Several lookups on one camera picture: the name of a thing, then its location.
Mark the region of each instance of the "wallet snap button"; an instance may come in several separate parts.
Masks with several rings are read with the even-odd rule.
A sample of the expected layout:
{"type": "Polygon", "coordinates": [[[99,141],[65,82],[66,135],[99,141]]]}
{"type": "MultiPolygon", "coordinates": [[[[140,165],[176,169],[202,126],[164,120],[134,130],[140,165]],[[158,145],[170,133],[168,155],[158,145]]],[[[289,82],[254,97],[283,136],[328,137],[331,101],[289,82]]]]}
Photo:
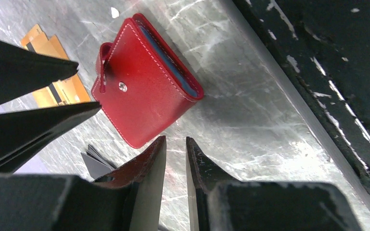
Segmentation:
{"type": "Polygon", "coordinates": [[[123,82],[120,82],[119,83],[119,88],[123,92],[126,92],[127,91],[127,85],[125,85],[123,82]]]}

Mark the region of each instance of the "black metal claw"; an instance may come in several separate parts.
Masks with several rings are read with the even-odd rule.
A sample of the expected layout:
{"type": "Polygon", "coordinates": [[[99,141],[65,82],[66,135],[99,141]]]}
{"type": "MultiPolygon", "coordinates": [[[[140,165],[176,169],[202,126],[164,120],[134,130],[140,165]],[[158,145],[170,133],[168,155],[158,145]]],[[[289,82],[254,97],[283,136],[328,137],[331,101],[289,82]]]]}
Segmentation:
{"type": "Polygon", "coordinates": [[[209,231],[207,197],[216,183],[238,180],[209,159],[191,137],[186,138],[186,181],[191,230],[209,231]]]}
{"type": "Polygon", "coordinates": [[[166,162],[159,137],[89,183],[77,176],[0,174],[0,231],[158,230],[166,162]]]}
{"type": "Polygon", "coordinates": [[[161,136],[143,153],[94,181],[103,187],[128,190],[120,197],[124,201],[121,230],[158,230],[166,159],[166,138],[161,136]]]}
{"type": "Polygon", "coordinates": [[[0,41],[0,104],[71,77],[78,65],[0,41]]]}
{"type": "Polygon", "coordinates": [[[15,172],[51,141],[96,114],[98,102],[0,114],[0,172],[15,172]]]}

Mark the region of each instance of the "black plastic piece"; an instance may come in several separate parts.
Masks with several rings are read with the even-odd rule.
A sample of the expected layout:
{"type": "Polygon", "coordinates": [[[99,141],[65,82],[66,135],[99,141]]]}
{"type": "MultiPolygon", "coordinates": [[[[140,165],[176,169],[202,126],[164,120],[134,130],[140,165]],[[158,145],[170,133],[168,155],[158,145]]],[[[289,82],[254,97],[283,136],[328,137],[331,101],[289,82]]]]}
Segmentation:
{"type": "Polygon", "coordinates": [[[71,77],[78,65],[0,41],[0,104],[71,77]]]}
{"type": "Polygon", "coordinates": [[[215,231],[361,231],[346,198],[328,183],[223,182],[208,204],[215,231]]]}

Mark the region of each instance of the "peeling black paint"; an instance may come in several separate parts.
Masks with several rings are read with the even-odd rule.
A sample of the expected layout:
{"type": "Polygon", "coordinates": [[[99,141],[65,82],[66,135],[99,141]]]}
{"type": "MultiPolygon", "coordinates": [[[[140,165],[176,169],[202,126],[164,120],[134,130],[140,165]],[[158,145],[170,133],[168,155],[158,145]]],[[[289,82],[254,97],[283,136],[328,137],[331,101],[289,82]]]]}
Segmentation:
{"type": "Polygon", "coordinates": [[[347,103],[370,134],[370,1],[346,0],[276,0],[298,39],[270,0],[233,0],[250,26],[282,67],[330,137],[341,150],[363,186],[370,194],[370,143],[355,124],[355,117],[346,109],[347,103]],[[268,30],[277,40],[273,40],[268,30]],[[297,62],[297,73],[287,60],[297,62]],[[323,71],[317,69],[314,58],[323,71]],[[332,81],[344,101],[330,88],[332,81]],[[329,97],[315,97],[319,92],[329,97]],[[339,128],[328,118],[329,113],[339,128]],[[355,153],[366,163],[364,168],[355,153]]]}

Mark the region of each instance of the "card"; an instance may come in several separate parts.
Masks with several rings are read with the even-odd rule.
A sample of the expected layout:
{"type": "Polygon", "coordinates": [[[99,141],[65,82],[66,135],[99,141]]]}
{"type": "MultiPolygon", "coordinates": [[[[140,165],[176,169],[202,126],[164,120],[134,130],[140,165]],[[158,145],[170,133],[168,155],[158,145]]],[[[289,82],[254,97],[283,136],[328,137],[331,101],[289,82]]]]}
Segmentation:
{"type": "Polygon", "coordinates": [[[117,168],[112,162],[106,160],[91,144],[89,144],[86,153],[80,154],[93,179],[102,177],[117,168]]]}
{"type": "MultiPolygon", "coordinates": [[[[22,46],[32,52],[68,60],[58,37],[48,39],[40,26],[36,24],[21,40],[22,46]]],[[[64,81],[57,81],[46,88],[32,93],[39,107],[53,107],[66,104],[90,102],[83,83],[78,75],[64,81]]]]}

